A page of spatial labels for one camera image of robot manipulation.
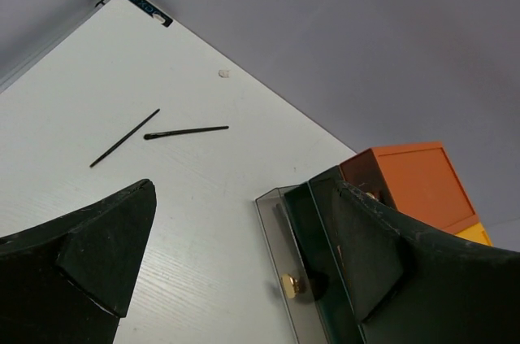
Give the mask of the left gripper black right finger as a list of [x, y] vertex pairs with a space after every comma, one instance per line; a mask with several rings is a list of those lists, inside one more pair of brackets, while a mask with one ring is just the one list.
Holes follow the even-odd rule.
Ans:
[[369, 343], [518, 342], [518, 252], [435, 229], [345, 182], [332, 217]]

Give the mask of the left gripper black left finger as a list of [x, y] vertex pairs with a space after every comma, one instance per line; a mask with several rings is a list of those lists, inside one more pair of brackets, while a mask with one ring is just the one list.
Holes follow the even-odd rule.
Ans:
[[1, 239], [3, 343], [112, 343], [157, 206], [152, 181]]

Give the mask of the clear wide bottom drawer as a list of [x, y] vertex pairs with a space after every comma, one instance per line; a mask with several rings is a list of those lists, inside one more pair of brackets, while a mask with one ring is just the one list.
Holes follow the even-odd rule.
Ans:
[[275, 271], [275, 287], [297, 343], [326, 343], [300, 249], [288, 218], [285, 194], [294, 185], [274, 188], [255, 200], [258, 218]]

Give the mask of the thin black makeup brush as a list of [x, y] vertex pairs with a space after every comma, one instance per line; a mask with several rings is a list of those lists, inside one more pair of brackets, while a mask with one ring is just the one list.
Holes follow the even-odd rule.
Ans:
[[229, 129], [229, 127], [227, 125], [203, 127], [203, 128], [187, 128], [187, 129], [179, 129], [179, 130], [172, 130], [172, 131], [159, 132], [159, 133], [147, 133], [143, 136], [143, 138], [146, 141], [149, 141], [149, 140], [159, 139], [159, 138], [163, 138], [163, 137], [174, 137], [174, 136], [188, 135], [188, 134], [194, 134], [194, 133], [208, 133], [208, 132], [214, 132], [214, 131], [223, 131], [223, 130], [227, 130], [227, 129]]

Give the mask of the long thin black stick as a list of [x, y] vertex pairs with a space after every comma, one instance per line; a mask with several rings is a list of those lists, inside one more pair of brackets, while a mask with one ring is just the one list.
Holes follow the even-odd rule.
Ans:
[[147, 124], [151, 119], [153, 119], [158, 113], [160, 109], [156, 109], [150, 115], [146, 116], [139, 124], [133, 127], [129, 132], [123, 135], [116, 143], [114, 143], [109, 149], [107, 149], [104, 153], [102, 153], [98, 158], [96, 158], [90, 165], [89, 168], [94, 168], [101, 161], [103, 161], [107, 156], [112, 154], [115, 150], [117, 150], [121, 145], [123, 145], [133, 134], [139, 131], [145, 124]]

